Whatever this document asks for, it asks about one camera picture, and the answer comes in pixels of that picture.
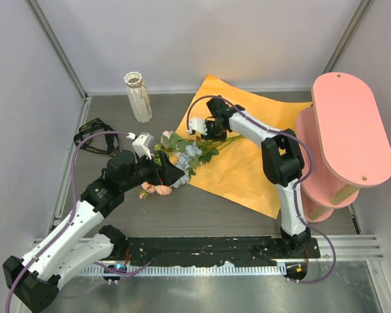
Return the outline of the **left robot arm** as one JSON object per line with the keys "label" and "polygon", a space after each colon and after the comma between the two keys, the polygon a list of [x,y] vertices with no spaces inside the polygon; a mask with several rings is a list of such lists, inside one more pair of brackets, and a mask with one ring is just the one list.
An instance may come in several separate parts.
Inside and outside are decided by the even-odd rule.
{"label": "left robot arm", "polygon": [[104,226],[92,239],[77,246],[82,237],[101,223],[124,201],[125,192],[143,184],[171,186],[184,176],[165,153],[161,163],[121,151],[108,160],[101,176],[87,186],[71,213],[22,258],[9,257],[3,264],[5,280],[31,312],[42,312],[63,286],[98,260],[121,259],[126,237],[117,228]]}

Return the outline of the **black ribbon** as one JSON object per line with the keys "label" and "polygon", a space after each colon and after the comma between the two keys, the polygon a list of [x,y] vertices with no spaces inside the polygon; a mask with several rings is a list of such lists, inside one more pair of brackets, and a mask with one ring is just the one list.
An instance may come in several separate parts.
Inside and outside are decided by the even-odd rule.
{"label": "black ribbon", "polygon": [[[100,118],[95,118],[79,127],[78,133],[74,136],[74,143],[78,146],[86,137],[107,131],[114,131],[114,129]],[[112,157],[120,151],[119,137],[117,134],[105,134],[99,138],[94,137],[87,140],[81,149],[90,153]]]}

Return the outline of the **orange wrapping paper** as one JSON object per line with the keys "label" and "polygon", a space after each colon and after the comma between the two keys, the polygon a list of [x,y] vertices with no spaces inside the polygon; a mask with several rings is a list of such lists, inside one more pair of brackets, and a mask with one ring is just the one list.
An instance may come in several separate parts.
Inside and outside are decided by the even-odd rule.
{"label": "orange wrapping paper", "polygon": [[[194,100],[205,95],[221,95],[239,104],[253,117],[281,130],[295,128],[299,112],[310,100],[282,102],[237,89],[213,75],[204,79]],[[277,218],[280,203],[276,187],[263,173],[261,149],[247,139],[236,140],[196,170],[190,184],[251,210]]]}

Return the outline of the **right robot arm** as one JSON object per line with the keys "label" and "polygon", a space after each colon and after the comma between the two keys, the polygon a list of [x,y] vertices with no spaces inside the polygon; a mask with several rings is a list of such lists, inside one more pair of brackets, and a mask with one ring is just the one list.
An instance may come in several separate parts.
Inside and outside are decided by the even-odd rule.
{"label": "right robot arm", "polygon": [[280,202],[282,252],[290,258],[297,257],[310,242],[311,231],[300,191],[305,163],[295,133],[290,128],[273,128],[221,96],[211,97],[207,108],[213,118],[205,126],[208,139],[224,139],[228,132],[236,132],[261,149],[263,172],[275,185]]}

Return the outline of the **artificial flower bunch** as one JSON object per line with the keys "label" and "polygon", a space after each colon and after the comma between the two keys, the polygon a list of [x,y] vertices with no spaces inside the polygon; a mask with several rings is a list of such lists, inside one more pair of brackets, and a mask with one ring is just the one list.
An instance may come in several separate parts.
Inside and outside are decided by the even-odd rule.
{"label": "artificial flower bunch", "polygon": [[172,164],[184,172],[184,175],[170,186],[155,186],[145,182],[141,185],[142,191],[139,197],[143,199],[150,194],[167,196],[174,188],[187,185],[196,175],[198,168],[209,163],[222,149],[241,139],[243,136],[237,135],[224,141],[203,140],[200,137],[191,140],[179,136],[174,131],[163,132],[160,143],[154,147],[155,152],[152,157],[155,163],[160,165],[160,155],[165,153]]}

